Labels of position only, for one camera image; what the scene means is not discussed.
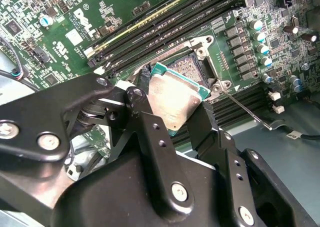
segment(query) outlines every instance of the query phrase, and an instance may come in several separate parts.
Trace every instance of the screw hole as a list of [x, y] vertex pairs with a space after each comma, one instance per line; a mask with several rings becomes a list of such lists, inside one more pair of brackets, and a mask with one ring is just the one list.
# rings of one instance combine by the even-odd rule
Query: screw hole
[[240, 163], [237, 160], [235, 160], [234, 163], [235, 163], [236, 166], [239, 166], [239, 167], [241, 166]]
[[134, 92], [136, 95], [138, 95], [138, 96], [142, 96], [142, 92], [141, 92], [141, 90], [138, 89], [138, 88], [135, 88], [135, 89], [133, 90], [133, 92]]
[[242, 178], [242, 176], [241, 176], [239, 173], [236, 174], [236, 177], [237, 177], [240, 181], [243, 181], [243, 180], [244, 180], [244, 178]]
[[166, 145], [166, 142], [164, 142], [163, 140], [160, 140], [159, 141], [159, 146], [166, 147], [167, 145]]
[[156, 123], [154, 123], [152, 126], [153, 126], [153, 128], [154, 128], [155, 130], [159, 130], [159, 129], [160, 129], [159, 125], [156, 124]]

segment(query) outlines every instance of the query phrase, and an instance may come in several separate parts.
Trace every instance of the green circuit board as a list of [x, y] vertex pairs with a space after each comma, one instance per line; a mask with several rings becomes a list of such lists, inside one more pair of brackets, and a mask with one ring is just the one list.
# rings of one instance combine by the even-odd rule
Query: green circuit board
[[[113, 83], [120, 79], [126, 80], [141, 63], [152, 61], [191, 38], [208, 35], [213, 37], [208, 52], [219, 79], [232, 83], [228, 90], [230, 94], [261, 82], [265, 73], [273, 81], [279, 81], [286, 104], [296, 99], [296, 93], [289, 83], [292, 75], [301, 79], [304, 88], [312, 92], [320, 89], [319, 41], [310, 42], [301, 38], [302, 34], [314, 33], [308, 29], [306, 18], [306, 12], [315, 8], [312, 0], [294, 0], [293, 6], [288, 9], [279, 7], [278, 0], [234, 0], [242, 7], [235, 7], [232, 0], [228, 3], [219, 0], [220, 4], [214, 5], [215, 8], [209, 5], [216, 0], [199, 0], [198, 5], [186, 5], [180, 10], [176, 19], [185, 18], [181, 25], [175, 25], [174, 19], [163, 18], [163, 26], [159, 27], [159, 31], [163, 32], [158, 39], [150, 39], [150, 42], [138, 45], [148, 40], [149, 35], [153, 35], [151, 32], [128, 38], [152, 22], [157, 26], [158, 18], [190, 1], [0, 0], [0, 35], [14, 45], [24, 68], [29, 72], [28, 79], [39, 89], [91, 73], [103, 65], [107, 67], [106, 75], [108, 71], [119, 69], [112, 75]], [[285, 33], [283, 29], [292, 25], [293, 17], [299, 21], [299, 32]], [[261, 64], [265, 55], [256, 51], [261, 43], [253, 39], [256, 31], [250, 28], [252, 20], [263, 23], [261, 31], [266, 35], [264, 44], [270, 49], [267, 56], [272, 59], [271, 66]], [[252, 60], [254, 70], [249, 78], [240, 75], [232, 53], [233, 47], [230, 46], [230, 37], [226, 36], [226, 30], [237, 24], [240, 25], [240, 33], [243, 33], [240, 44], [246, 43], [245, 49], [249, 52], [247, 56]], [[180, 30], [188, 28], [189, 31], [177, 35]], [[177, 37], [174, 40], [165, 41], [167, 36], [175, 35]], [[121, 41], [123, 44], [119, 44], [119, 47], [110, 49]], [[164, 44], [159, 45], [158, 49], [151, 49], [162, 42]], [[4, 46], [0, 46], [0, 49], [15, 61]], [[103, 55], [100, 51], [106, 51], [107, 54]], [[91, 65], [93, 58], [95, 61], [103, 58], [103, 61]], [[302, 69], [304, 64], [308, 65], [308, 70]], [[95, 141], [94, 136], [103, 135], [101, 133], [95, 129], [92, 136], [90, 134], [86, 138]]]

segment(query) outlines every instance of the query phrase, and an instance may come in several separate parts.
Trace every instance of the label sticker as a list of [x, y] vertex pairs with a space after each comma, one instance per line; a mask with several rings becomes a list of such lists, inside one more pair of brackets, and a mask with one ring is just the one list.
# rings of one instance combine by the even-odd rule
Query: label sticker
[[80, 36], [76, 29], [71, 30], [69, 33], [65, 35], [65, 37], [67, 37], [74, 46], [84, 41], [84, 39]]

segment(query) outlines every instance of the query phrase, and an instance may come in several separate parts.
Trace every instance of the black ram slot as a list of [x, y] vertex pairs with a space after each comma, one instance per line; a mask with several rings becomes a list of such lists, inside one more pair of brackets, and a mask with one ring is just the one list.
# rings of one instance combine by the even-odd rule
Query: black ram slot
[[174, 18], [174, 16], [181, 15], [186, 7], [190, 7], [190, 6], [193, 5], [193, 6], [199, 8], [199, 4], [201, 5], [202, 1], [203, 0], [188, 0], [188, 1], [184, 2], [184, 3], [182, 3], [181, 5], [178, 5], [177, 7], [173, 8], [173, 9], [170, 9], [170, 11], [167, 11], [163, 15], [161, 15], [158, 18], [156, 18], [155, 20], [153, 20], [152, 22], [149, 22], [149, 23], [143, 25], [142, 27], [140, 27], [140, 28], [138, 28], [136, 30], [133, 30], [126, 37], [120, 39], [119, 41], [115, 42], [114, 44], [108, 46], [106, 49], [104, 49], [101, 52], [99, 52], [98, 54], [96, 54], [93, 58], [90, 59], [90, 61], [89, 61], [90, 64], [89, 65], [91, 67], [95, 67], [96, 65], [101, 64], [99, 61], [102, 60], [103, 56], [107, 56], [107, 55], [111, 54], [111, 52], [115, 51], [116, 49], [118, 49], [119, 47], [121, 47], [124, 44], [128, 43], [129, 41], [132, 41], [134, 38], [143, 36], [146, 32], [150, 32], [151, 28], [156, 29], [157, 26], [159, 26], [162, 23], [168, 21], [169, 19]]

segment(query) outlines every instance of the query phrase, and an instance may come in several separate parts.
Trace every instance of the metal screw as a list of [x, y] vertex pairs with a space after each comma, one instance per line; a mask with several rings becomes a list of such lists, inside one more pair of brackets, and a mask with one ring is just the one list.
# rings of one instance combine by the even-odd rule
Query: metal screw
[[133, 90], [133, 92], [134, 92], [136, 95], [138, 95], [138, 96], [142, 96], [142, 92], [141, 92], [141, 90], [138, 89], [138, 88], [135, 88], [135, 89]]
[[224, 132], [224, 136], [226, 137], [227, 140], [231, 140], [231, 136], [227, 132]]
[[54, 149], [56, 149], [59, 145], [60, 145], [60, 140], [57, 136], [53, 135], [53, 134], [44, 134], [41, 135], [38, 138], [38, 145], [47, 150], [47, 151], [53, 151]]
[[256, 160], [259, 159], [259, 156], [257, 155], [256, 152], [250, 151], [250, 153], [251, 153], [251, 155], [252, 155]]
[[174, 183], [171, 186], [171, 191], [172, 191], [172, 194], [176, 198], [177, 201], [184, 202], [188, 198], [187, 190], [185, 189], [185, 187], [183, 187], [179, 183]]
[[252, 214], [250, 213], [250, 211], [246, 208], [241, 206], [239, 208], [239, 213], [241, 218], [243, 219], [243, 221], [249, 225], [249, 226], [253, 226], [255, 223], [254, 217], [252, 216]]
[[309, 66], [308, 63], [304, 63], [304, 64], [301, 66], [301, 70], [303, 70], [303, 71], [307, 71], [307, 70], [309, 70], [309, 68], [310, 68], [310, 66]]
[[104, 78], [96, 78], [96, 81], [102, 86], [108, 85], [108, 82]]
[[0, 123], [0, 139], [9, 140], [19, 134], [19, 128], [13, 123]]

